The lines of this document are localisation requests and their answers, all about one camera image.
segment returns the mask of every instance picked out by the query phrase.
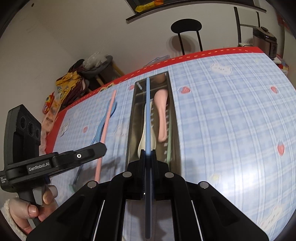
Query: black round backrest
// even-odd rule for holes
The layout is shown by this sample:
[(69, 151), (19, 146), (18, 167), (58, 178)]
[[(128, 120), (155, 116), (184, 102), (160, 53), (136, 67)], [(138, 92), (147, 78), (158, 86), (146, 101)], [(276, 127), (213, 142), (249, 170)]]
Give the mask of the black round backrest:
[(174, 22), (170, 29), (176, 34), (187, 31), (199, 31), (202, 29), (202, 24), (195, 19), (185, 18)]

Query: silver screw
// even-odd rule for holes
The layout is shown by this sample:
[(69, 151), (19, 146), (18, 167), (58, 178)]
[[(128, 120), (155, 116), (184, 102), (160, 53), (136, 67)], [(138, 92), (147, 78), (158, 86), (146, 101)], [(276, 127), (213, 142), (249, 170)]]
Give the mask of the silver screw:
[(167, 177), (167, 178), (172, 178), (172, 177), (174, 177), (174, 174), (173, 174), (172, 172), (167, 172), (167, 173), (165, 174), (165, 177)]
[(206, 188), (209, 187), (209, 184), (207, 182), (201, 182), (200, 187), (203, 188), (203, 189), (206, 189)]
[(94, 188), (94, 187), (96, 187), (96, 182), (95, 181), (90, 181), (90, 182), (87, 183), (87, 186), (89, 188)]
[(122, 175), (124, 177), (131, 177), (131, 172), (124, 172)]

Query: window sill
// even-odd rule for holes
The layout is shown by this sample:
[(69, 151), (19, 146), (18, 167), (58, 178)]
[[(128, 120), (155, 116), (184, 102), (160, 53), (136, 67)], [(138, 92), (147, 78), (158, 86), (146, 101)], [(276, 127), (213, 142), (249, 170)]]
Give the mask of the window sill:
[(127, 23), (131, 23), (139, 18), (145, 17), (147, 15), (150, 15), (155, 12), (159, 12), (161, 10), (173, 8), (173, 7), (178, 7), (178, 6), (184, 6), (184, 5), (189, 5), (189, 4), (199, 4), (199, 3), (223, 3), (223, 4), (232, 4), (232, 5), (237, 5), (237, 6), (243, 6), (243, 7), (249, 7), (252, 9), (255, 9), (260, 12), (266, 12), (265, 9), (256, 7), (254, 5), (248, 5), (248, 4), (240, 4), (240, 3), (235, 3), (235, 2), (228, 2), (228, 1), (222, 1), (222, 0), (214, 0), (214, 1), (199, 1), (199, 0), (179, 0), (178, 2), (171, 2), (171, 3), (166, 3), (160, 6), (157, 6), (155, 8), (143, 11), (143, 12), (138, 12), (135, 15), (129, 17), (126, 19)]

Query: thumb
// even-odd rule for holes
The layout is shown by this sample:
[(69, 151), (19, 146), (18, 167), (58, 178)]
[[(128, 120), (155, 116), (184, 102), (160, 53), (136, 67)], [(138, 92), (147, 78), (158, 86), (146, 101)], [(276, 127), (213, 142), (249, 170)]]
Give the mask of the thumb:
[(9, 210), (15, 223), (28, 235), (32, 231), (28, 218), (37, 217), (38, 208), (22, 199), (12, 198), (9, 200)]

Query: rice cooker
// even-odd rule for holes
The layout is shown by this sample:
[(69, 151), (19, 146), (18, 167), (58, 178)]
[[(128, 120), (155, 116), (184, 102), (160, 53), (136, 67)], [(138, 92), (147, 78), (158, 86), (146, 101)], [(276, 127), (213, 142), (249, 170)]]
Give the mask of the rice cooker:
[(253, 28), (253, 45), (259, 47), (272, 60), (276, 57), (276, 37), (265, 27)]

